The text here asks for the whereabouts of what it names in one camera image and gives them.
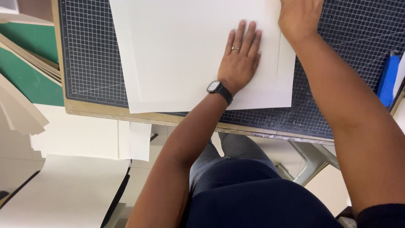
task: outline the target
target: black watch strap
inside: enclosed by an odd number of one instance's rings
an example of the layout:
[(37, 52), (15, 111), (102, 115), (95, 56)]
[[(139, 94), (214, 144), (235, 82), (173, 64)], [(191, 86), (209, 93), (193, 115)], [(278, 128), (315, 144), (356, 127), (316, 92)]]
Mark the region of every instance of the black watch strap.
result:
[(219, 93), (221, 96), (223, 96), (226, 100), (226, 102), (228, 103), (228, 106), (230, 106), (230, 104), (233, 101), (233, 97), (232, 97), (232, 93), (229, 92), (229, 90), (227, 88), (225, 88), (225, 86), (221, 83), (220, 86), (216, 89), (217, 93)]

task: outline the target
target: cutting mat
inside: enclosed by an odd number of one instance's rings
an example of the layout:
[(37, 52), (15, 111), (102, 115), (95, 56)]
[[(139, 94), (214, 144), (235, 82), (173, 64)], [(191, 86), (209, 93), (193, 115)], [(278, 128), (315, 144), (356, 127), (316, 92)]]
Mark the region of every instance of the cutting mat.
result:
[[(59, 0), (68, 99), (128, 107), (108, 0)], [(374, 90), (392, 49), (405, 48), (403, 0), (325, 0), (318, 32)], [(187, 113), (170, 113), (185, 116)], [(291, 108), (226, 111), (221, 122), (333, 138), (296, 60)]]

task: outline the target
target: hand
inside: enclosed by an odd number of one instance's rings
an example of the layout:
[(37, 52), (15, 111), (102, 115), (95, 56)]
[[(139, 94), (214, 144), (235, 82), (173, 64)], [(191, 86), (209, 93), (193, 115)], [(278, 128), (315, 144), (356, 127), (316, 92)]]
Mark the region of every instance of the hand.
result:
[(318, 35), (324, 0), (281, 0), (279, 26), (291, 45)]
[[(218, 71), (218, 81), (222, 82), (233, 96), (253, 78), (261, 57), (258, 51), (262, 31), (256, 31), (256, 23), (251, 22), (243, 39), (245, 28), (246, 21), (241, 21), (236, 33), (234, 30), (229, 33), (225, 54)], [(232, 47), (238, 47), (240, 50), (232, 50)]]

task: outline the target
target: jeans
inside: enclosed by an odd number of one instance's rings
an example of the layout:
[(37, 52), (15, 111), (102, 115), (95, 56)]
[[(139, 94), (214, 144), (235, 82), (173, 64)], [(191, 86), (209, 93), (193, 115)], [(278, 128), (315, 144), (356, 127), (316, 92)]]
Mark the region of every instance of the jeans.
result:
[(197, 158), (190, 170), (190, 188), (200, 176), (215, 163), (227, 158), (253, 159), (264, 163), (278, 173), (273, 162), (263, 150), (249, 137), (218, 132), (221, 140), (221, 147), (225, 156), (221, 157), (210, 140), (204, 151)]

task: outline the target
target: sleeve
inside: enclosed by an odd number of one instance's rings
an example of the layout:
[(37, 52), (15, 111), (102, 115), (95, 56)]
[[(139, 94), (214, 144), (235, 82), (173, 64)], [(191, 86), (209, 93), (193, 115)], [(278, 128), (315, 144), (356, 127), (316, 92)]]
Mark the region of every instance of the sleeve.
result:
[(382, 204), (364, 209), (357, 227), (405, 227), (405, 204)]

